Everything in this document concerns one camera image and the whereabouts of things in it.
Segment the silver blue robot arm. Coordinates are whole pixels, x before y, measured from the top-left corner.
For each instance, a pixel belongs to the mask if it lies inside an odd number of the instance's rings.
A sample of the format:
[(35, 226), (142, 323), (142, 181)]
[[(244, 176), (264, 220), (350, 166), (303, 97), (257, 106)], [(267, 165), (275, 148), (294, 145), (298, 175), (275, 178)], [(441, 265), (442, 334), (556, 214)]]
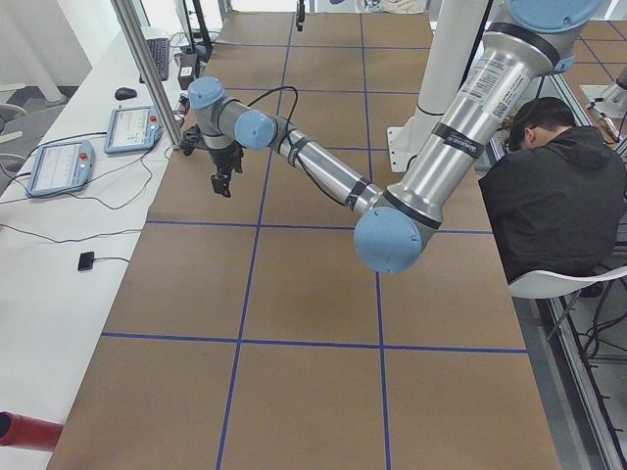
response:
[(403, 178), (380, 189), (287, 118), (228, 96), (214, 77), (188, 89), (199, 134), (217, 173), (218, 194), (245, 150), (271, 149), (360, 220), (354, 243), (375, 271), (397, 273), (421, 255), (443, 221), (442, 209), (531, 81), (567, 71), (574, 42), (595, 1), (446, 1), (430, 60), (442, 64), (447, 109), (422, 144), (410, 143)]

